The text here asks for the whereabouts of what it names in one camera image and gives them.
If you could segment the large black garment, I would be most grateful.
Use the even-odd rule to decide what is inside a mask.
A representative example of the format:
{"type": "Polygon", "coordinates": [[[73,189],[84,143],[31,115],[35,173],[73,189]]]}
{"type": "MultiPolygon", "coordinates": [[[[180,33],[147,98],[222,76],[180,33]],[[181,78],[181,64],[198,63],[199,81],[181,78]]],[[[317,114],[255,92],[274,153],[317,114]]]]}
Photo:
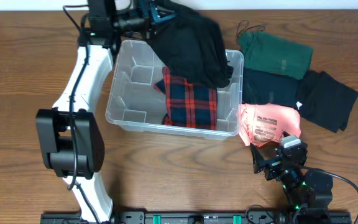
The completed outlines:
{"type": "Polygon", "coordinates": [[[218,23],[172,1],[156,3],[176,14],[147,41],[171,74],[212,89],[228,86],[234,69],[227,61],[218,23]]]}

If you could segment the clear plastic storage bin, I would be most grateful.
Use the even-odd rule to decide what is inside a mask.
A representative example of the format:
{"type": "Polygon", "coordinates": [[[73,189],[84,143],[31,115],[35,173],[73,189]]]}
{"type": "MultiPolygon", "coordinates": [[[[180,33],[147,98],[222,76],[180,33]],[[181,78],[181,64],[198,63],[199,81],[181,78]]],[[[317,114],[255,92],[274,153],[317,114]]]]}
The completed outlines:
{"type": "Polygon", "coordinates": [[[194,136],[225,140],[239,132],[238,112],[242,103],[244,57],[238,50],[227,50],[233,67],[230,84],[219,88],[217,128],[215,130],[181,128],[162,124],[167,110],[165,95],[154,89],[162,80],[163,62],[144,41],[122,42],[111,85],[106,119],[126,131],[194,136]]]}

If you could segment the red plaid garment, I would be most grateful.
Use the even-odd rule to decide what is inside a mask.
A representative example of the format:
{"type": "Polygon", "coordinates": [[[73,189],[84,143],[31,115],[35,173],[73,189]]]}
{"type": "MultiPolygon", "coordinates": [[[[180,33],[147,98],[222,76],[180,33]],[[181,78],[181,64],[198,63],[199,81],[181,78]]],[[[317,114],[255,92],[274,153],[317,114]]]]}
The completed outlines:
{"type": "Polygon", "coordinates": [[[200,84],[172,75],[168,67],[162,69],[163,79],[154,89],[165,95],[167,113],[162,124],[184,128],[217,128],[218,93],[200,84]]]}

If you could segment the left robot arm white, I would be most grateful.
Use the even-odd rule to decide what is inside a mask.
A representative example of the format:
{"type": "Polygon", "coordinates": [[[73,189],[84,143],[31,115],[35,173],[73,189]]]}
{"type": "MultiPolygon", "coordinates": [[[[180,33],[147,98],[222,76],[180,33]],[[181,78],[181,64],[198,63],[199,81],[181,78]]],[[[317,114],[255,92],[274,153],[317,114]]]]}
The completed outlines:
{"type": "Polygon", "coordinates": [[[101,88],[112,70],[122,37],[149,39],[157,26],[176,16],[172,1],[88,0],[88,12],[76,24],[76,64],[68,84],[50,109],[35,117],[42,159],[75,194],[79,213],[47,213],[42,223],[113,223],[113,201],[100,170],[104,141],[94,118],[101,88]]]}

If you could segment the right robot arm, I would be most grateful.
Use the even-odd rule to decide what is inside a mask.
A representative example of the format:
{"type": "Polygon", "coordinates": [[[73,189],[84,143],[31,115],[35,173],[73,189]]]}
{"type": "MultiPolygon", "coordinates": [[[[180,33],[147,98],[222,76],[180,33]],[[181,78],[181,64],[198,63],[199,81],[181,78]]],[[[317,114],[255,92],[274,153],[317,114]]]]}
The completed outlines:
{"type": "Polygon", "coordinates": [[[266,180],[282,184],[291,206],[275,215],[275,223],[331,223],[328,205],[333,199],[333,177],[319,169],[303,173],[307,160],[307,144],[298,138],[285,137],[275,149],[276,156],[264,159],[259,148],[250,145],[254,173],[263,172],[266,180]]]}

